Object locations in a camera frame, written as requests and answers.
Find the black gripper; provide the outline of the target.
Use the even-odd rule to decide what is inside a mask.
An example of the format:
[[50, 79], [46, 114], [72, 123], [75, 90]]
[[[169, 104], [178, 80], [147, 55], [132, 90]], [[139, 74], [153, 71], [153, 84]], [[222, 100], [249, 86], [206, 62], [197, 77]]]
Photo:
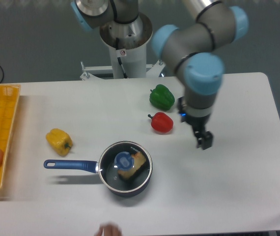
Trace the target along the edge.
[[192, 127], [194, 136], [197, 140], [197, 148], [206, 150], [213, 144], [214, 136], [210, 131], [206, 131], [206, 124], [211, 116], [212, 108], [180, 108], [181, 121], [186, 122]]

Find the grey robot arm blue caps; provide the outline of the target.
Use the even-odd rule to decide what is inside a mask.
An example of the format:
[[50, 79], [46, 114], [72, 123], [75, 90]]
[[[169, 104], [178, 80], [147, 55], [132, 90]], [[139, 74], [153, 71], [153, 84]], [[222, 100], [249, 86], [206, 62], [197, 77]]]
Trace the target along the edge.
[[227, 7], [220, 0], [186, 0], [195, 23], [187, 29], [165, 25], [153, 31], [149, 18], [136, 0], [73, 0], [71, 7], [85, 31], [95, 28], [107, 46], [114, 78], [146, 75], [146, 46], [184, 86], [177, 107], [189, 124], [197, 146], [212, 146], [213, 135], [205, 126], [222, 84], [224, 64], [213, 55], [219, 47], [243, 37], [249, 29], [245, 11]]

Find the person's hand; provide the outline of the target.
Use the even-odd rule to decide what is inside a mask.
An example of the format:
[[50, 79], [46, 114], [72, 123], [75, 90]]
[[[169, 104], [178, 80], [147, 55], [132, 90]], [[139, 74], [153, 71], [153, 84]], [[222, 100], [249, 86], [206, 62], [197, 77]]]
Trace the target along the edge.
[[122, 236], [122, 230], [117, 224], [101, 224], [94, 236]]

